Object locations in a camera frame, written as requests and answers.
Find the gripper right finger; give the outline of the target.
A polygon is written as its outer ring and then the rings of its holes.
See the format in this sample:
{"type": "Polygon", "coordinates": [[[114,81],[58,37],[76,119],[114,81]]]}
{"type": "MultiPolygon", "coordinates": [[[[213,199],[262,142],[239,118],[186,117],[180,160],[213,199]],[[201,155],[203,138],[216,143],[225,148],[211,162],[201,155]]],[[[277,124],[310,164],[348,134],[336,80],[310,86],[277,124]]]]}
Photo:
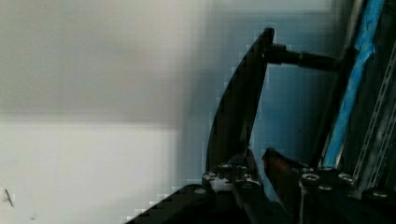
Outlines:
{"type": "Polygon", "coordinates": [[[301,197],[299,181],[301,171],[307,165],[285,157],[272,147],[265,150],[262,162],[283,208],[292,218],[298,218],[301,197]]]}

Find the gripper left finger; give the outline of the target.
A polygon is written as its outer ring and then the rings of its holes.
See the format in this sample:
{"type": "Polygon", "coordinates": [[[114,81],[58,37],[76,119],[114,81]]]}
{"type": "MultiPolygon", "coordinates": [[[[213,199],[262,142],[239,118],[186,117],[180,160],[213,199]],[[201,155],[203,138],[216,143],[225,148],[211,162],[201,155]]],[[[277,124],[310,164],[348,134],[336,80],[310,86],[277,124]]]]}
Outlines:
{"type": "Polygon", "coordinates": [[[233,186],[240,183],[262,184],[256,160],[249,148],[226,162],[211,166],[202,178],[202,186],[214,193],[231,192],[233,186]]]}

